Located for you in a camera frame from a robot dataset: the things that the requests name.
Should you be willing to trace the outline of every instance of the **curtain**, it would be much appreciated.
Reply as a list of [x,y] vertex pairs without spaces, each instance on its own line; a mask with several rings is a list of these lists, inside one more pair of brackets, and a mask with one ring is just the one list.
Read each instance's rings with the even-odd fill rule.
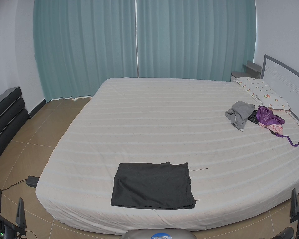
[[47,102],[138,76],[134,0],[35,0],[33,37]]
[[139,77],[230,81],[253,60],[254,0],[137,0]]

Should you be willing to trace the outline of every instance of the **black garment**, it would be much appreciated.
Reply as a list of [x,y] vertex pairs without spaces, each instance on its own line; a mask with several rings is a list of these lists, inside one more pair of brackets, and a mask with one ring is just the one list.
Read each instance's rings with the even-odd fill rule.
[[191,209],[188,163],[120,163],[114,177],[112,206],[142,209]]
[[255,124],[259,124],[259,121],[257,120],[257,110],[254,110],[252,112],[252,114],[248,117],[248,120],[255,123]]

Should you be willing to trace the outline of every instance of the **white headboard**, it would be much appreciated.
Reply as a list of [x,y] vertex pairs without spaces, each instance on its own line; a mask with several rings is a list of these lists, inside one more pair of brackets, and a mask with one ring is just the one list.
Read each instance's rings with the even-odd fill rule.
[[298,119],[299,72],[282,62],[265,55],[261,78],[288,102],[292,114]]

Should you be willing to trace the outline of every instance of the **floral pillow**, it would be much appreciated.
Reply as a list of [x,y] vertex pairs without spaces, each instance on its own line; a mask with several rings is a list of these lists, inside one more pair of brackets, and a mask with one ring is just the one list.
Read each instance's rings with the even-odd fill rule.
[[271,89],[263,79],[240,77],[234,81],[238,82],[260,105],[277,110],[290,109],[287,101]]

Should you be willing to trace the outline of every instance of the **striped bed sheet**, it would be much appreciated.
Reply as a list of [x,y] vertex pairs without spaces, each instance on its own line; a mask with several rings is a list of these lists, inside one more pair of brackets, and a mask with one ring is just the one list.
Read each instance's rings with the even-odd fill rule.
[[[204,230],[265,212],[299,189],[299,147],[249,121],[244,132],[233,127],[225,111],[239,100],[257,105],[235,82],[109,79],[57,144],[36,196],[62,223],[117,235]],[[297,142],[298,122],[285,111],[279,116],[286,121],[283,133]],[[188,162],[192,193],[200,199],[195,208],[110,205],[119,163],[167,161]]]

